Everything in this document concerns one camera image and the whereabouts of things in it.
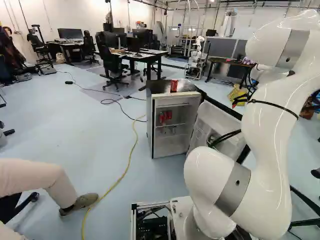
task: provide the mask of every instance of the chair wheel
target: chair wheel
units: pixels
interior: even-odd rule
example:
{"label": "chair wheel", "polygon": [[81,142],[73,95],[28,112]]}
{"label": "chair wheel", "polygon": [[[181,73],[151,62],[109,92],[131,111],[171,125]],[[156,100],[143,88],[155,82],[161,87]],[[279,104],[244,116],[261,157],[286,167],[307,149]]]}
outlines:
{"label": "chair wheel", "polygon": [[33,192],[31,193],[31,202],[35,203],[39,199],[39,193],[38,192]]}

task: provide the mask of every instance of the person's leg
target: person's leg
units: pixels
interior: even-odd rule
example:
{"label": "person's leg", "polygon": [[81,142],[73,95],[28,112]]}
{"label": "person's leg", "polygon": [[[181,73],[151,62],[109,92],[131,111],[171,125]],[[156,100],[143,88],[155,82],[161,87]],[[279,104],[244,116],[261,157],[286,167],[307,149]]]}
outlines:
{"label": "person's leg", "polygon": [[0,221],[0,239],[8,240],[28,240],[25,236],[11,230]]}
{"label": "person's leg", "polygon": [[0,159],[0,198],[41,188],[61,207],[62,216],[71,210],[85,208],[98,199],[95,193],[77,197],[74,186],[61,166],[14,158]]}

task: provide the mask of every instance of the black office chair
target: black office chair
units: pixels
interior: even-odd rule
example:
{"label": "black office chair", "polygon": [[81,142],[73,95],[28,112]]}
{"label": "black office chair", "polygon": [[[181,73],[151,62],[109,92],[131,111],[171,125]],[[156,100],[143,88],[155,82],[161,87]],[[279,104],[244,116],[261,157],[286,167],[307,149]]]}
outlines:
{"label": "black office chair", "polygon": [[[100,52],[100,57],[103,60],[103,67],[105,71],[104,74],[100,74],[100,76],[109,79],[109,81],[106,82],[106,85],[102,87],[103,90],[106,89],[106,87],[109,87],[111,85],[115,85],[116,90],[119,91],[118,84],[126,85],[128,86],[129,83],[127,82],[121,82],[121,79],[126,77],[126,75],[123,75],[122,73],[126,71],[124,69],[128,69],[129,66],[127,64],[122,64],[122,59],[119,55],[112,54],[109,50],[108,44],[105,41],[104,32],[97,32],[95,35],[95,40],[97,47]],[[113,74],[118,74],[116,77],[111,77],[109,75],[109,71]]]}
{"label": "black office chair", "polygon": [[21,197],[21,192],[10,196],[4,196],[0,198],[0,221],[6,224],[13,219],[18,213],[20,213],[30,202],[34,203],[39,199],[39,193],[31,193],[26,200],[17,206]]}
{"label": "black office chair", "polygon": [[96,47],[94,44],[94,39],[90,35],[90,32],[88,30],[84,31],[84,37],[83,37],[83,47],[82,47],[82,54],[83,58],[85,59],[86,56],[90,56],[90,59],[88,60],[88,63],[96,63],[100,64],[98,60],[95,59],[95,51]]}
{"label": "black office chair", "polygon": [[[158,36],[156,34],[152,35],[152,42],[150,43],[151,48],[154,50],[159,50],[160,49],[160,41],[158,41]],[[158,69],[155,68],[154,63],[151,65],[151,71],[155,71],[155,73],[158,73]],[[145,77],[147,75],[147,69],[143,69],[143,76]]]}
{"label": "black office chair", "polygon": [[50,64],[53,68],[53,64],[51,62],[51,58],[49,55],[49,49],[46,44],[44,44],[37,35],[32,34],[32,32],[29,32],[26,36],[26,40],[31,42],[31,46],[33,48],[33,51],[38,56],[37,63],[38,64]]}

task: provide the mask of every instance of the sneaker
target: sneaker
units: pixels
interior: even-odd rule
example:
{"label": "sneaker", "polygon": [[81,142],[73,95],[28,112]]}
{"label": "sneaker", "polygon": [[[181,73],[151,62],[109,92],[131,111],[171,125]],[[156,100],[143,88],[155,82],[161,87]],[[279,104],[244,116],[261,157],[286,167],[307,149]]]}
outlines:
{"label": "sneaker", "polygon": [[84,209],[90,207],[99,199],[99,195],[97,193],[87,193],[85,195],[79,196],[75,203],[73,204],[73,208],[69,211],[65,211],[62,208],[59,209],[59,213],[61,217],[72,214],[74,211],[79,209]]}

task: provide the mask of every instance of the floor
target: floor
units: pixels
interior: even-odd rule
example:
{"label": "floor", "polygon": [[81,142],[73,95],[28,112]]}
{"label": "floor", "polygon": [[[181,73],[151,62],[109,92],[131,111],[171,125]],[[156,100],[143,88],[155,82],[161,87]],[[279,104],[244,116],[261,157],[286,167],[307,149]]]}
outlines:
{"label": "floor", "polygon": [[[137,69],[143,69],[143,63]],[[69,72],[83,88],[101,85],[105,78],[89,71],[88,66],[57,65],[57,74],[34,76],[32,80],[3,88],[8,101],[0,109],[1,120],[7,129],[16,133],[8,138],[8,145],[0,149],[1,158],[22,158],[60,164],[64,167],[79,194],[103,194],[121,175],[128,161],[135,136],[132,121],[121,113],[115,103],[100,104],[105,93],[90,95],[76,85],[65,85]],[[163,76],[178,79],[183,69],[163,67]],[[224,99],[214,83],[196,83],[212,97]],[[145,91],[132,96],[145,99]],[[123,110],[132,118],[144,115],[146,104],[135,99],[120,101]],[[130,207],[134,202],[166,201],[186,196],[183,166],[184,155],[152,160],[146,137],[146,124],[138,122],[139,142],[132,155],[129,172],[119,186],[91,211],[85,227],[86,239],[127,240],[130,232]],[[288,149],[290,183],[315,203],[320,203],[320,182],[310,170],[320,167],[320,121],[299,119]],[[254,168],[250,154],[245,163]],[[28,206],[9,225],[31,240],[81,239],[84,211],[60,219],[58,206],[45,191],[39,190],[40,200]],[[315,217],[305,204],[293,196],[293,220]],[[303,240],[319,239],[315,227],[296,227],[292,230]],[[283,240],[295,240],[287,233]]]}

